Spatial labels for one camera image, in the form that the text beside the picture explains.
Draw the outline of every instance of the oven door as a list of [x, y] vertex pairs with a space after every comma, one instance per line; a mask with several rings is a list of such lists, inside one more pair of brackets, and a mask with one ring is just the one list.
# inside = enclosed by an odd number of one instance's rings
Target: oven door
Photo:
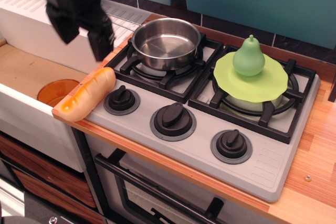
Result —
[[115, 152], [114, 146], [93, 136], [85, 137], [108, 207], [134, 224], [275, 224], [140, 158]]
[[130, 214], [147, 224], [220, 223], [216, 218], [224, 203], [219, 198], [213, 198], [202, 212], [149, 178], [122, 167], [120, 160], [124, 155], [124, 151], [116, 149], [108, 158], [96, 155], [94, 161], [115, 175], [122, 205]]

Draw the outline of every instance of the knob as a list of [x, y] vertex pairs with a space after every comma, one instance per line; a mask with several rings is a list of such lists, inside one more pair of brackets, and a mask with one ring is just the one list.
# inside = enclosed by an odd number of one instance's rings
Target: knob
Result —
[[135, 104], [133, 93], [126, 89], [124, 85], [113, 91], [109, 95], [109, 106], [116, 111], [124, 111], [130, 109]]
[[216, 142], [218, 152], [227, 158], [242, 157], [247, 151], [247, 144], [244, 136], [239, 130], [224, 132]]
[[180, 136], [192, 127], [193, 120], [183, 104], [177, 102], [159, 109], [154, 126], [166, 136]]

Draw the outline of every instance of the saucepan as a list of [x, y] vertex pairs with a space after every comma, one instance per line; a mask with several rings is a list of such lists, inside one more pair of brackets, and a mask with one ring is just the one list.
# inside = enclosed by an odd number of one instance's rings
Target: saucepan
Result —
[[196, 55], [201, 35], [187, 21], [160, 18], [138, 27], [132, 36], [139, 60], [147, 67], [170, 71], [190, 64]]

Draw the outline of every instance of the oven window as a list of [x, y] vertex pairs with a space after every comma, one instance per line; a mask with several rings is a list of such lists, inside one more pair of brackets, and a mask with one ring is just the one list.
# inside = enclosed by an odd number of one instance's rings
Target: oven window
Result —
[[145, 223], [195, 224], [186, 214], [151, 196], [131, 183], [117, 177], [124, 208]]

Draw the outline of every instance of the toy pear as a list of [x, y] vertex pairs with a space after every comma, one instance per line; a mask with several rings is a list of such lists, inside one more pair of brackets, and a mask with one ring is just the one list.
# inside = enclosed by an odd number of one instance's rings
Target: toy pear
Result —
[[233, 56], [233, 67], [242, 76], [255, 76], [265, 65], [265, 57], [261, 52], [259, 41], [250, 35], [245, 39], [241, 48]]

